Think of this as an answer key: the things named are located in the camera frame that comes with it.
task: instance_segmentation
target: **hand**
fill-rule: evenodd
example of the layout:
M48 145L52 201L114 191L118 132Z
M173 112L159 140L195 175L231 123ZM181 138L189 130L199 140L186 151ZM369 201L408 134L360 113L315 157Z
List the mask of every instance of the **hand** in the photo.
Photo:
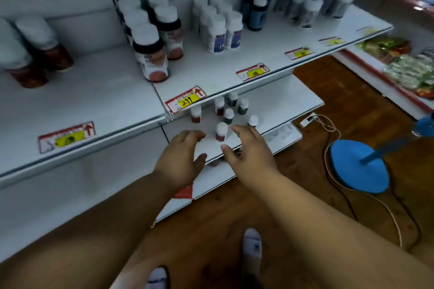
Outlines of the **hand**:
M225 144L221 146L221 150L225 160L244 185L252 188L252 185L266 180L270 175L279 174L273 154L255 128L238 125L231 128L241 139L241 157L237 157Z
M196 144L205 137L198 130L184 130L176 135L157 161L154 173L167 181L175 192L190 185L202 171L207 154L202 153L194 161Z

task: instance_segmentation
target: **person's left hand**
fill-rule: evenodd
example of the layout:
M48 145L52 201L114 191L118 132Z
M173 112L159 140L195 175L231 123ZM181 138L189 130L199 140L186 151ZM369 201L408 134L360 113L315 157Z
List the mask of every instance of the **person's left hand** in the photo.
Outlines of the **person's left hand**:
M175 192L190 185L202 171L207 154L194 160L196 144L205 137L199 130L184 130L176 135L157 161L154 173L167 181Z

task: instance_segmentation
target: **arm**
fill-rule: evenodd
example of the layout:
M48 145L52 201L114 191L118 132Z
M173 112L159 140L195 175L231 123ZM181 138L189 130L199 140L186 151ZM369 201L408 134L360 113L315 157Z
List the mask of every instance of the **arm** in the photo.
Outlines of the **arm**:
M226 160L328 288L434 288L428 266L281 175L255 129L232 128L243 153L223 145Z
M161 209L203 169L207 156L193 156L204 137L180 133L151 174L4 261L0 288L109 288Z

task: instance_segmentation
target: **forearm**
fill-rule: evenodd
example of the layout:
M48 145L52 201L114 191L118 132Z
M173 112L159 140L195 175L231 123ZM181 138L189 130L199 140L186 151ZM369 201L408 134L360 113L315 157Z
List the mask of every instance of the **forearm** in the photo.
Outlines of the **forearm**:
M142 177L1 264L0 287L109 288L174 193Z
M286 177L257 181L252 190L328 287L434 287L428 266Z

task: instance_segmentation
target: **wooden floor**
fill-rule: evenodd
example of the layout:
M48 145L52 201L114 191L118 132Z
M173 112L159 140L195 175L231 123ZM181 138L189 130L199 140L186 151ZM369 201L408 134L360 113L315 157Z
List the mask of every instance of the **wooden floor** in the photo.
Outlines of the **wooden floor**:
M325 106L343 138L373 147L408 133L414 120L349 69L327 56L296 69L295 74ZM327 134L318 123L302 129L301 142L276 156L287 177L351 217L344 198L326 180L322 149ZM413 255L434 268L434 140L419 140L387 157L398 196L423 231ZM393 243L398 236L386 209L358 192L345 192L362 224ZM397 217L404 248L417 237L411 219L390 191L378 195ZM269 289L319 288L314 276L286 239L265 206L234 179L158 223L123 272L124 289L144 288L149 272L166 265L172 289L239 288L241 239L247 227L262 237L262 281Z

